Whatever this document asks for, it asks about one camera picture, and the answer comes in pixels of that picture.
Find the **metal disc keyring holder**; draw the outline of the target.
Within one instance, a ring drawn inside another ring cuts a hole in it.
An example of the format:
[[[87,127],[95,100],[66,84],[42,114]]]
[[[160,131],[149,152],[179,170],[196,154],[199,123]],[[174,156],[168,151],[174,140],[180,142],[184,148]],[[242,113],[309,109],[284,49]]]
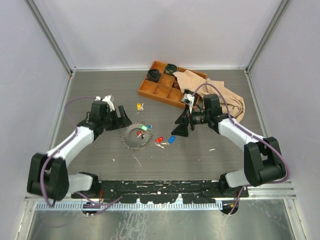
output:
[[[136,121],[121,130],[121,141],[130,150],[141,150],[152,140],[152,129],[144,131],[140,129],[141,125],[147,126],[144,122]],[[144,139],[137,138],[138,131],[141,131],[145,135]]]

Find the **green tagged key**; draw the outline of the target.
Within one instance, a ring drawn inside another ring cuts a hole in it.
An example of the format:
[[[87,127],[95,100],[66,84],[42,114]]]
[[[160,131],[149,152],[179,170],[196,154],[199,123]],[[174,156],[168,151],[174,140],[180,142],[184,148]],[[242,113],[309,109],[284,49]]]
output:
[[[147,130],[148,130],[148,127],[142,124],[142,125],[140,126],[140,129],[143,130],[143,131],[147,131]]]

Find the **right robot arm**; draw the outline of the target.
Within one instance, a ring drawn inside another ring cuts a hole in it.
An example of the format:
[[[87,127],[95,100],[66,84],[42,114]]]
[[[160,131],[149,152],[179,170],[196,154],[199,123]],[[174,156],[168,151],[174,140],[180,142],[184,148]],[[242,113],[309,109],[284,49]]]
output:
[[[235,118],[223,113],[219,97],[209,94],[204,97],[204,108],[194,111],[195,97],[186,93],[182,97],[185,108],[175,121],[174,136],[188,137],[195,125],[206,124],[216,133],[228,138],[243,151],[243,168],[220,176],[219,191],[231,197],[238,187],[258,187],[286,177],[286,166],[281,159],[280,146],[274,137],[264,138],[239,124]]]

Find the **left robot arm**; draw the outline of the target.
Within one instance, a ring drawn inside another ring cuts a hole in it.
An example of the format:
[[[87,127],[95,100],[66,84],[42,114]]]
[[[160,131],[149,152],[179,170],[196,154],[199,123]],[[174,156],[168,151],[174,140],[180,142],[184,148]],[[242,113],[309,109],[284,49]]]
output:
[[[131,124],[123,106],[115,109],[110,100],[95,100],[85,119],[76,124],[71,135],[46,153],[32,156],[27,192],[54,201],[61,201],[67,194],[76,192],[88,198],[97,197],[101,189],[98,176],[88,172],[70,175],[68,166],[104,131],[118,130]]]

